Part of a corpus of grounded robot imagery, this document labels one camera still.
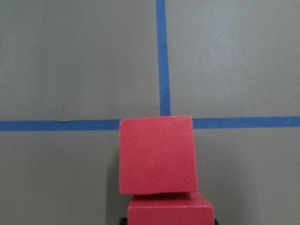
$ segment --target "black object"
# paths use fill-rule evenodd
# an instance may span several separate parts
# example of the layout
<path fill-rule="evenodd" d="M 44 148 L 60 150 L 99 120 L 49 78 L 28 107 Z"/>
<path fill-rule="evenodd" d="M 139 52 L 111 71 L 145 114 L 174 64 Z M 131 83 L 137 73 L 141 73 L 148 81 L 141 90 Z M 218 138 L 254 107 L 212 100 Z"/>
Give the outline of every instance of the black object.
<path fill-rule="evenodd" d="M 121 218 L 119 225 L 127 225 L 127 218 Z M 220 225 L 216 219 L 215 219 L 215 225 Z"/>

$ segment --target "blue tape line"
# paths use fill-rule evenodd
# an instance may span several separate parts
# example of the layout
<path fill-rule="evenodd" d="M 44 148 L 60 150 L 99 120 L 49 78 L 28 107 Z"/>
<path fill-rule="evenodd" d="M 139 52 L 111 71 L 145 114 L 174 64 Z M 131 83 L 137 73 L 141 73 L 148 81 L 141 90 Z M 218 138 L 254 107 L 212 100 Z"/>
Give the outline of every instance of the blue tape line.
<path fill-rule="evenodd" d="M 120 120 L 0 121 L 0 131 L 119 130 Z"/>
<path fill-rule="evenodd" d="M 169 62 L 165 0 L 156 0 L 157 53 L 159 75 L 160 115 L 171 115 Z"/>
<path fill-rule="evenodd" d="M 294 128 L 300 127 L 300 116 L 193 118 L 194 129 L 226 128 Z"/>

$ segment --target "gray surface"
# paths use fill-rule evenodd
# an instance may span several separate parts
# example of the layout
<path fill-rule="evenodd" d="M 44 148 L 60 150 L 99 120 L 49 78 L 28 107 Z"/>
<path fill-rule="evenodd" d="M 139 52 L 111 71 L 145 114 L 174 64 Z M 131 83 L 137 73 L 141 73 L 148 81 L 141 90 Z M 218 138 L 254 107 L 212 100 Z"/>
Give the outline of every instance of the gray surface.
<path fill-rule="evenodd" d="M 1 1 L 0 21 L 1 120 L 159 115 L 154 1 Z"/>
<path fill-rule="evenodd" d="M 199 190 L 221 225 L 300 221 L 300 128 L 195 130 Z"/>
<path fill-rule="evenodd" d="M 117 131 L 0 133 L 0 223 L 117 224 L 129 202 L 118 191 L 118 140 Z"/>
<path fill-rule="evenodd" d="M 300 115 L 298 1 L 167 0 L 173 114 Z M 0 120 L 159 115 L 154 1 L 1 1 Z M 195 130 L 221 225 L 299 224 L 300 128 Z M 115 225 L 118 131 L 0 133 L 0 224 Z"/>
<path fill-rule="evenodd" d="M 173 114 L 300 114 L 299 1 L 166 2 Z"/>

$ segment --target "red block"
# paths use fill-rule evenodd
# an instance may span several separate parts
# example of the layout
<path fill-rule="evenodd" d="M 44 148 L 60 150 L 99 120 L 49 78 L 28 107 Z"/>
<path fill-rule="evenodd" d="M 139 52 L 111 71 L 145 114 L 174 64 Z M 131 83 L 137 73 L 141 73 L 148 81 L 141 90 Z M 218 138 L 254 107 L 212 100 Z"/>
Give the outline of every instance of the red block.
<path fill-rule="evenodd" d="M 198 193 L 135 195 L 128 225 L 214 225 L 212 205 Z"/>
<path fill-rule="evenodd" d="M 197 191 L 192 118 L 164 116 L 120 123 L 120 192 Z"/>

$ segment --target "painter's tape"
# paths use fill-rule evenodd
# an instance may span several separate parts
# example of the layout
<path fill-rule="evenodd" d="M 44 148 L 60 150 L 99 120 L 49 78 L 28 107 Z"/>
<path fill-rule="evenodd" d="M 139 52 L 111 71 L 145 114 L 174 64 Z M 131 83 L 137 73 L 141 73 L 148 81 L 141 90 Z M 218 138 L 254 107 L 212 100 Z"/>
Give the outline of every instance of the painter's tape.
<path fill-rule="evenodd" d="M 156 0 L 160 115 L 171 115 L 165 0 Z"/>
<path fill-rule="evenodd" d="M 194 129 L 226 128 L 294 128 L 300 127 L 300 116 L 193 118 Z"/>
<path fill-rule="evenodd" d="M 120 120 L 73 120 L 58 122 L 43 121 L 0 121 L 0 131 L 87 131 L 119 130 Z"/>

